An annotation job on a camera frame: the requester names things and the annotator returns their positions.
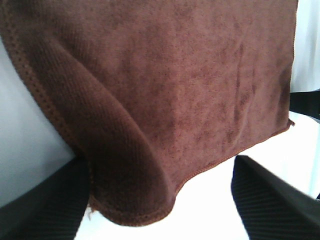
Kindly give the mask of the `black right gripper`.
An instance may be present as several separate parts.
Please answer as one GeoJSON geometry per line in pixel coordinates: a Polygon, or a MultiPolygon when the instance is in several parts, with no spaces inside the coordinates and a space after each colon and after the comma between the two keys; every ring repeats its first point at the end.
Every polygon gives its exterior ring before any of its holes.
{"type": "Polygon", "coordinates": [[[320,90],[290,93],[289,110],[313,119],[319,119],[320,90]]]}

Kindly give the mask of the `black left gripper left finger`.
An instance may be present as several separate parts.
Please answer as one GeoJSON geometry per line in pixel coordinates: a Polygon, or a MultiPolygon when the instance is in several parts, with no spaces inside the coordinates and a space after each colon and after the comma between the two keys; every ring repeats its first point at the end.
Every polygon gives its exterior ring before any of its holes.
{"type": "Polygon", "coordinates": [[[75,158],[0,209],[2,240],[73,240],[90,195],[88,163],[75,158]]]}

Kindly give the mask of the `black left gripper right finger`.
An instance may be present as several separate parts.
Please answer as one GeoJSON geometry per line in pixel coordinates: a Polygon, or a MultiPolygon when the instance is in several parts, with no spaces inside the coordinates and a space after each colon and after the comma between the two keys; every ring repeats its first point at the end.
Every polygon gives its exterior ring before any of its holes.
{"type": "Polygon", "coordinates": [[[320,202],[246,155],[234,160],[231,194],[251,240],[318,240],[320,202]]]}

